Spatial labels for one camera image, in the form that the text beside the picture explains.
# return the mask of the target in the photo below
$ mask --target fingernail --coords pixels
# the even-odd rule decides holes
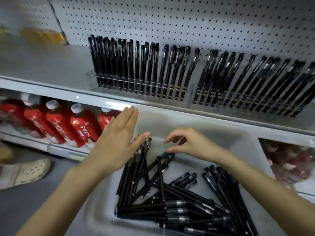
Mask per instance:
[[[145,132],[144,133],[144,136],[146,137],[146,138],[148,138],[149,136],[151,136],[151,133],[148,131],[148,132]]]

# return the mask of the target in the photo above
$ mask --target white pegboard wall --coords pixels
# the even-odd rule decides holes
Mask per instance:
[[[51,0],[71,45],[94,34],[307,61],[315,59],[314,2]]]
[[[60,26],[48,0],[5,0],[11,7],[4,17],[7,27],[21,29],[31,27],[61,32]]]

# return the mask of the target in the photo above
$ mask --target red bottle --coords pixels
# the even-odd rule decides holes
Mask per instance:
[[[48,113],[46,119],[51,122],[64,139],[73,147],[81,147],[84,142],[70,124],[72,112],[69,107],[60,105],[57,100],[50,100],[46,103]]]
[[[24,116],[25,104],[20,100],[8,99],[1,105],[3,112],[10,114],[13,124],[24,134],[30,134],[34,138],[44,138],[45,135]]]
[[[86,146],[92,149],[101,135],[94,113],[84,109],[80,103],[72,105],[71,110],[74,113],[70,120],[71,125],[77,130]]]
[[[112,117],[117,117],[120,114],[120,111],[112,110],[109,108],[101,108],[102,111],[97,117],[97,121],[100,124],[100,127],[102,130],[106,127],[106,125],[109,123],[109,121],[112,119]]]
[[[57,131],[57,129],[46,120],[46,114],[48,108],[45,105],[40,104],[40,96],[32,99],[31,102],[24,101],[27,106],[24,110],[24,116],[31,120],[38,127],[47,138],[53,143],[63,144],[65,139]]]

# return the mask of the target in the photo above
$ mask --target plastic storage bin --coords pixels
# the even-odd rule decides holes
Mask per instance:
[[[225,120],[160,108],[142,107],[139,108],[135,136],[145,131],[152,132],[152,145],[147,155],[148,164],[156,159],[157,155],[162,154],[168,146],[173,144],[163,144],[163,140],[177,127],[193,127],[202,131],[220,146],[237,154],[259,170],[274,177],[258,138],[242,130],[241,126],[239,128],[232,128],[229,122]],[[176,154],[168,170],[163,173],[163,178],[165,183],[169,183],[186,171],[190,173],[196,172],[198,175],[198,184],[192,186],[190,190],[206,198],[213,198],[219,203],[201,176],[203,168],[210,164],[210,162],[198,160],[186,154]],[[154,168],[149,176],[152,177],[156,170]],[[121,220],[114,216],[114,209],[118,201],[116,190],[122,171],[121,169],[105,178],[90,195],[84,212],[84,220],[87,225],[95,232],[104,235],[180,235],[180,233],[174,231],[161,229],[154,222]],[[141,179],[138,189],[143,184],[144,180]],[[151,193],[147,194],[144,200],[156,191],[152,187]],[[242,187],[241,192],[260,236],[286,235],[273,218]]]

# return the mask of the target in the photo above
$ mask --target floor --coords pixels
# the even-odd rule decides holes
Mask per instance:
[[[9,145],[18,153],[16,162],[28,162],[42,158],[53,161],[51,171],[41,180],[26,185],[0,191],[0,235],[13,236],[32,214],[57,188],[67,171],[76,161],[53,157],[40,151],[17,145]],[[83,222],[84,207],[79,211],[69,227],[66,236],[101,236],[94,234]]]

